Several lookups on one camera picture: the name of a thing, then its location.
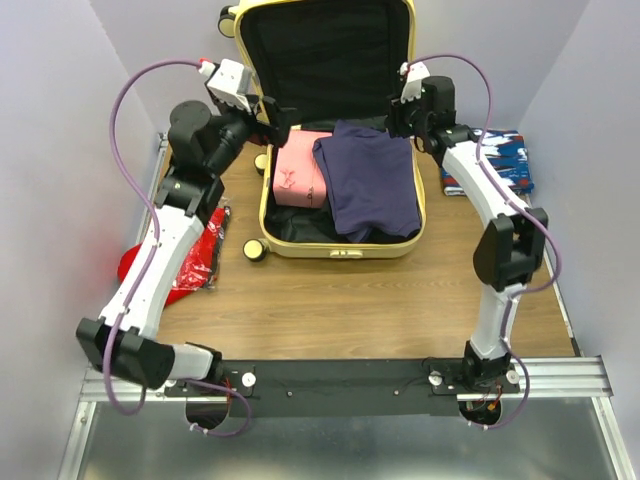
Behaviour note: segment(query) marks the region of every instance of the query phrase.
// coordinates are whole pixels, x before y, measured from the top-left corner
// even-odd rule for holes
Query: navy blue shirt
[[[313,154],[340,235],[361,243],[373,228],[402,237],[420,229],[407,139],[339,120],[333,136],[316,140]]]

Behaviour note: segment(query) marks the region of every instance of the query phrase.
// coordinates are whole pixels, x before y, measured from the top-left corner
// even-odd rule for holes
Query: blue patterned cloth
[[[480,135],[482,130],[476,129],[474,132]],[[524,138],[516,130],[489,130],[482,143],[482,152],[515,193],[533,191],[527,148]],[[442,185],[446,195],[464,195],[462,187],[444,169]]]

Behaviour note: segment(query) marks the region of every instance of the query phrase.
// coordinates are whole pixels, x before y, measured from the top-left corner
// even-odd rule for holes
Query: metal floor
[[[517,401],[505,401],[506,412]],[[590,398],[532,399],[489,432],[426,415],[292,418],[256,419],[245,434],[216,439],[190,432],[183,412],[182,402],[150,402],[123,417],[98,404],[79,478],[616,478]]]

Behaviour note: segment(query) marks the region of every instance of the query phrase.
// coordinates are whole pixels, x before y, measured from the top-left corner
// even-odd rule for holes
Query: suitcase lid
[[[258,93],[296,108],[297,123],[387,114],[413,53],[412,0],[249,3],[236,40]]]

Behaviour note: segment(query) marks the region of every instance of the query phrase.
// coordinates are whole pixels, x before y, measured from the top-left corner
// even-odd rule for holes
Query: pink box
[[[327,186],[313,158],[313,143],[331,133],[291,130],[286,145],[278,150],[273,194],[278,205],[320,208]]]

